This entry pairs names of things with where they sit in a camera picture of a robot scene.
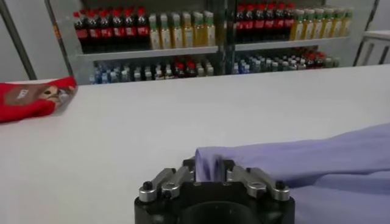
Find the purple cloth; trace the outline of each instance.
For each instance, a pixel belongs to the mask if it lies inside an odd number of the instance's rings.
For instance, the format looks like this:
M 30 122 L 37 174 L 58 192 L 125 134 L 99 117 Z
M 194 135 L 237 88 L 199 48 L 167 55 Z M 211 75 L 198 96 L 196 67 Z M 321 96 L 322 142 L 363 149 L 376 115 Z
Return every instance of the purple cloth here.
M 219 156 L 285 181 L 296 224 L 390 222 L 390 124 L 323 140 L 199 148 L 197 181 L 219 178 Z

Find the white table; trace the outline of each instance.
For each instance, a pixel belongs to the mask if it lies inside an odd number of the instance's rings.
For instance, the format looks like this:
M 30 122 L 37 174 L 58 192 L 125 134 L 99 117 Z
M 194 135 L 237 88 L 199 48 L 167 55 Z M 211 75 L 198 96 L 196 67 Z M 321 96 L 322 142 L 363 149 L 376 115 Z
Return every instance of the white table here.
M 0 223 L 128 224 L 143 181 L 196 147 L 326 138 L 390 122 L 390 66 L 81 86 L 0 125 Z

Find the shelf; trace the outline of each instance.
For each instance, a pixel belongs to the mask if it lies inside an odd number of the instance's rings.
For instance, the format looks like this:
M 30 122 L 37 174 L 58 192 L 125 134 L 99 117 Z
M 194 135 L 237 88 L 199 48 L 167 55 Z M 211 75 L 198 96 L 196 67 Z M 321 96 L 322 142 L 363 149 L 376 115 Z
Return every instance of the shelf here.
M 261 42 L 261 43 L 249 43 L 249 44 L 236 44 L 236 51 L 254 51 L 265 49 L 278 49 L 289 47 L 307 47 L 316 46 L 322 44 L 338 44 L 348 40 L 348 37 L 339 38 L 326 38 L 315 40 L 298 40 L 298 41 L 275 41 L 275 42 Z
M 118 60 L 131 58 L 151 58 L 151 57 L 165 57 L 176 55 L 194 55 L 194 54 L 214 54 L 217 53 L 218 47 L 190 47 L 164 50 L 150 50 L 150 51 L 125 51 L 125 52 L 111 52 L 98 54 L 81 54 L 77 58 L 86 61 L 99 60 Z

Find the red cloth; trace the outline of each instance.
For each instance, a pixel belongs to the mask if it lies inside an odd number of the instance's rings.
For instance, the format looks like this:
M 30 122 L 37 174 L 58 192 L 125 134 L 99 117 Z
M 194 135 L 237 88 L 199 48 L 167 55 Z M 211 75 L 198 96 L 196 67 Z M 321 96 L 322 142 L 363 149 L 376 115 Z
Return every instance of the red cloth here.
M 0 83 L 0 123 L 52 114 L 76 91 L 74 77 L 42 84 Z

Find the juice bottle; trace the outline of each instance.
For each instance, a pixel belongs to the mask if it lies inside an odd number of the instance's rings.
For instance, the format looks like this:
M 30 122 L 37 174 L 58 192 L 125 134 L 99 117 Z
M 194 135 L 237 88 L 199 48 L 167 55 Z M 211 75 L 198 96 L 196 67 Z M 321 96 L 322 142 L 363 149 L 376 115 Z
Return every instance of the juice bottle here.
M 149 17 L 149 25 L 151 27 L 151 44 L 152 49 L 161 49 L 160 34 L 157 30 L 157 17 L 155 14 L 151 14 Z
M 337 9 L 335 14 L 336 17 L 333 20 L 330 37 L 340 37 L 341 25 L 345 15 L 344 9 Z
M 306 10 L 306 20 L 303 22 L 302 40 L 311 39 L 314 27 L 314 13 L 315 11 L 313 9 Z
M 324 20 L 324 10 L 316 9 L 316 19 L 314 21 L 313 33 L 311 35 L 311 39 L 318 39 L 321 34 L 322 25 Z
M 330 38 L 330 31 L 332 30 L 332 24 L 333 24 L 333 9 L 325 9 L 325 19 L 322 23 L 322 30 L 320 34 L 320 38 Z
M 215 46 L 214 14 L 205 12 L 207 26 L 207 46 Z
M 160 16 L 161 20 L 161 45 L 163 49 L 169 49 L 171 48 L 171 33 L 168 28 L 168 17 L 165 13 L 161 14 Z
M 180 26 L 180 15 L 177 13 L 172 13 L 173 19 L 173 34 L 172 34 L 172 46 L 173 48 L 183 47 L 183 31 Z
M 346 17 L 342 20 L 340 37 L 347 37 L 350 33 L 350 26 L 352 22 L 353 8 L 346 10 Z
M 303 32 L 303 17 L 305 12 L 303 10 L 296 10 L 296 19 L 291 28 L 290 40 L 300 40 Z
M 183 40 L 185 47 L 194 46 L 194 31 L 191 24 L 191 14 L 183 12 Z

